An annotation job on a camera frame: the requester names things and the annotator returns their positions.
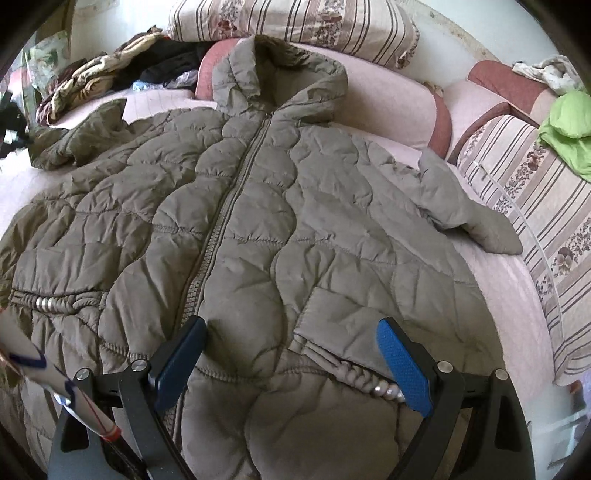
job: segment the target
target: floral striped cushion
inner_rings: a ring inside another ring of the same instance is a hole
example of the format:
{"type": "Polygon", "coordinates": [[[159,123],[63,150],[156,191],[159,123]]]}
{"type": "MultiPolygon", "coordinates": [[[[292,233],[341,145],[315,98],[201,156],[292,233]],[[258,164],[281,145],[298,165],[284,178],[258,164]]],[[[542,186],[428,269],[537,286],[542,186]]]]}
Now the floral striped cushion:
{"type": "Polygon", "coordinates": [[[524,121],[497,117],[466,142],[458,168],[521,238],[550,331],[556,380],[566,385],[591,367],[591,183],[536,137],[524,121]]]}
{"type": "Polygon", "coordinates": [[[180,0],[170,11],[168,30],[183,41],[265,34],[391,69],[408,64],[419,38],[394,0],[180,0]]]}

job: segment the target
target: plastic bag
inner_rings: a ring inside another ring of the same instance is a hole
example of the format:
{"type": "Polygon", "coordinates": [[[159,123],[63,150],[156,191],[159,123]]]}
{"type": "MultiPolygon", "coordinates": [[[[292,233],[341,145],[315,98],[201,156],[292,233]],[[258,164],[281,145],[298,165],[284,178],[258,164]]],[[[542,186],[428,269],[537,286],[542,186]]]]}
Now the plastic bag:
{"type": "Polygon", "coordinates": [[[191,88],[197,84],[197,78],[199,78],[199,70],[189,70],[188,72],[182,73],[174,80],[171,80],[164,86],[166,88],[191,88]]]}
{"type": "Polygon", "coordinates": [[[62,30],[30,48],[27,68],[31,84],[45,100],[49,93],[47,87],[59,73],[70,64],[68,34],[62,30]]]}

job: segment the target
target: puffer jacket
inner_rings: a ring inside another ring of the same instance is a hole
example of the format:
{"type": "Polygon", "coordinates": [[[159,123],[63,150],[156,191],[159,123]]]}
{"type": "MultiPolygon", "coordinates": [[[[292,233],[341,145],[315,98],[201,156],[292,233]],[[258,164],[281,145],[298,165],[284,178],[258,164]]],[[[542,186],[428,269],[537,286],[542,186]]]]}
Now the puffer jacket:
{"type": "MultiPolygon", "coordinates": [[[[213,81],[217,110],[127,125],[118,100],[51,133],[34,164],[79,168],[0,243],[2,315],[72,376],[149,358],[199,314],[207,349],[167,418],[200,480],[384,480],[421,419],[380,397],[379,320],[488,375],[503,366],[493,318],[438,229],[521,244],[433,152],[415,171],[327,127],[338,62],[251,37],[213,81]]],[[[46,467],[58,406],[29,382],[1,395],[46,467]]]]}

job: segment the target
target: green cloth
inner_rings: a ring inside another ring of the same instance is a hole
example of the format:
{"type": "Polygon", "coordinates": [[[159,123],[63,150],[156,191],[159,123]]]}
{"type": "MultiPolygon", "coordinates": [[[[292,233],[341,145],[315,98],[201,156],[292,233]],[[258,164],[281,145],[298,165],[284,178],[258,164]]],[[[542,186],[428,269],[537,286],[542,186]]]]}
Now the green cloth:
{"type": "Polygon", "coordinates": [[[591,96],[574,90],[558,100],[538,139],[551,146],[582,179],[591,182],[591,96]]]}

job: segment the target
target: pile of clothes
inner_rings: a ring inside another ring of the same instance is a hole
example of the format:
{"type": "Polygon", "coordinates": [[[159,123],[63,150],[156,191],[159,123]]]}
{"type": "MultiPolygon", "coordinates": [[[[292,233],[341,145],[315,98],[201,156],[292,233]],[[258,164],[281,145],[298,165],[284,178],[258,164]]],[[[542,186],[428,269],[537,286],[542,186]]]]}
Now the pile of clothes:
{"type": "Polygon", "coordinates": [[[40,125],[53,125],[68,111],[109,91],[137,86],[174,88],[197,83],[203,57],[213,42],[179,42],[151,27],[133,36],[113,54],[78,60],[66,67],[48,87],[49,96],[37,109],[40,125]]]}

